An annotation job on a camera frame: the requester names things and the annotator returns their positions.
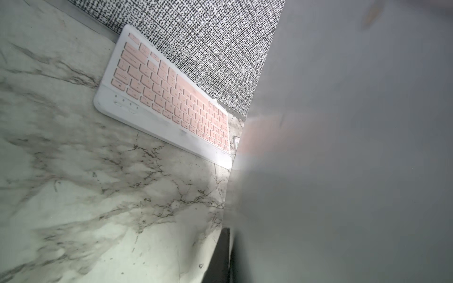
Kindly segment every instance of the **white keyboard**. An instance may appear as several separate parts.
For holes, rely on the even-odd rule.
[[[94,106],[131,127],[231,168],[225,109],[130,25],[118,38]]]

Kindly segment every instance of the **keyboard key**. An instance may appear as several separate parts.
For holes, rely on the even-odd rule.
[[[151,91],[150,89],[147,89],[145,87],[145,89],[143,90],[143,95],[148,98],[149,100],[153,101],[154,100],[154,96],[156,95],[153,91]]]
[[[126,62],[126,60],[124,59],[120,59],[120,61],[118,62],[118,68],[120,68],[123,71],[127,71],[129,66],[130,66],[129,63]]]
[[[176,80],[176,72],[172,68],[169,69],[169,76]]]
[[[152,90],[153,90],[155,93],[157,93],[158,95],[160,95],[160,96],[162,96],[162,94],[163,94],[163,92],[164,92],[164,90],[163,90],[160,86],[158,86],[157,84],[155,84],[155,83],[153,84]]]
[[[119,68],[116,68],[115,70],[115,73],[113,74],[113,76],[115,77],[115,79],[125,83],[125,84],[129,84],[130,82],[130,76],[123,70],[119,69]]]
[[[117,79],[112,79],[111,83],[113,86],[117,87],[120,91],[124,91],[126,89],[126,85]]]
[[[147,77],[150,77],[151,76],[151,70],[146,67],[145,65],[143,64],[140,64],[140,68],[139,68],[140,72],[142,72],[142,74],[144,74],[145,76]]]
[[[175,122],[176,124],[181,123],[181,119],[179,119],[179,118],[176,117],[176,116],[173,116],[173,117],[172,117],[172,120],[173,120],[173,122]]]
[[[134,66],[135,68],[140,67],[140,62],[132,56],[129,52],[126,50],[123,50],[123,53],[121,53],[121,58],[123,58],[126,62]]]
[[[162,81],[162,83],[160,85],[166,91],[170,91],[170,85],[168,83],[166,83],[165,81]]]
[[[189,128],[189,124],[184,122],[184,121],[181,121],[181,126],[183,126],[184,128],[188,129]]]
[[[168,101],[169,103],[171,103],[171,99],[172,99],[173,96],[171,96],[171,94],[170,94],[169,92],[164,91],[163,94],[162,94],[162,97],[163,97],[166,101]]]
[[[127,88],[126,93],[135,99],[138,99],[140,97],[140,93],[134,91],[130,87]]]
[[[162,60],[160,61],[159,68],[161,68],[162,71],[165,72],[165,74],[168,73],[168,71],[169,71],[169,66]]]
[[[132,39],[136,44],[139,44],[139,43],[140,43],[139,39],[136,38],[135,35],[129,33],[129,37],[130,37],[130,39]]]
[[[148,64],[146,64],[146,66],[153,72],[157,73],[157,66],[148,60]]]
[[[142,52],[138,51],[135,47],[130,45],[129,42],[126,42],[126,44],[124,45],[124,49],[127,50],[130,54],[132,54],[143,64],[146,64],[146,62],[148,61],[147,59],[148,56],[143,55]]]
[[[159,105],[153,103],[153,105],[151,106],[151,108],[153,108],[154,110],[156,110],[157,112],[159,113],[162,113],[162,111],[164,110],[162,107],[160,107]]]
[[[160,85],[160,83],[162,82],[162,79],[158,77],[156,73],[151,73],[151,80],[153,80],[158,85]]]
[[[148,57],[151,52],[151,50],[148,47],[146,47],[146,45],[144,45],[143,43],[140,43],[139,51],[142,52],[143,55],[145,55],[146,57]]]
[[[173,113],[173,109],[174,109],[174,106],[170,102],[166,101],[165,102],[165,110],[170,112],[170,113]]]
[[[143,104],[145,104],[145,105],[148,106],[148,107],[151,107],[151,105],[153,104],[153,103],[151,102],[151,100],[149,100],[148,98],[146,98],[146,97],[144,97],[144,96],[141,96],[141,97],[140,97],[140,102],[143,103]]]
[[[136,81],[134,79],[132,79],[132,81],[130,82],[130,87],[133,88],[138,93],[142,93],[143,89],[145,88],[144,85],[142,85],[139,81]]]
[[[164,106],[165,106],[165,101],[164,101],[164,99],[163,99],[162,97],[158,96],[158,95],[156,95],[156,96],[154,97],[154,102],[155,102],[157,105],[159,105],[160,107],[164,107]]]
[[[152,88],[153,87],[153,82],[151,81],[150,78],[142,76],[142,79],[140,80],[142,84],[145,85],[147,88]]]
[[[171,117],[173,116],[169,111],[166,111],[165,109],[164,109],[163,115],[169,119],[171,119]]]

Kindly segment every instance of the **keyboard frame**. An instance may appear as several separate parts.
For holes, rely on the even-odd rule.
[[[231,154],[223,151],[216,147],[212,143],[200,138],[196,134],[190,132],[188,129],[174,123],[172,120],[167,119],[162,114],[158,114],[145,105],[140,105],[139,100],[135,100],[126,92],[121,92],[119,89],[111,85],[114,72],[117,68],[118,61],[121,57],[121,52],[124,49],[126,42],[135,44],[129,37],[129,33],[135,35],[140,42],[145,43],[148,48],[156,53],[159,58],[168,64],[176,73],[180,75],[184,80],[189,82],[199,93],[206,97],[212,104],[217,108],[227,113],[225,109],[220,106],[216,100],[209,97],[203,90],[201,90],[195,83],[193,83],[187,76],[185,76],[173,63],[171,63],[161,52],[159,52],[151,42],[149,42],[141,33],[131,25],[127,24],[124,26],[110,60],[107,64],[106,71],[102,77],[101,83],[97,89],[97,93],[94,96],[95,108],[124,124],[127,124],[133,128],[141,130],[149,135],[152,135],[158,139],[161,139],[169,144],[172,144],[178,148],[188,151],[196,156],[199,156],[207,161],[215,163],[226,169],[231,169],[232,160]]]

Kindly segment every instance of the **white marble countertop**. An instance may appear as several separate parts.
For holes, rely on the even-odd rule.
[[[113,42],[0,6],[0,282],[199,282],[228,170],[95,110]]]

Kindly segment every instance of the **speckled fabric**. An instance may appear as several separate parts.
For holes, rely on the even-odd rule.
[[[131,24],[213,98],[244,117],[284,0],[69,0],[120,33]]]

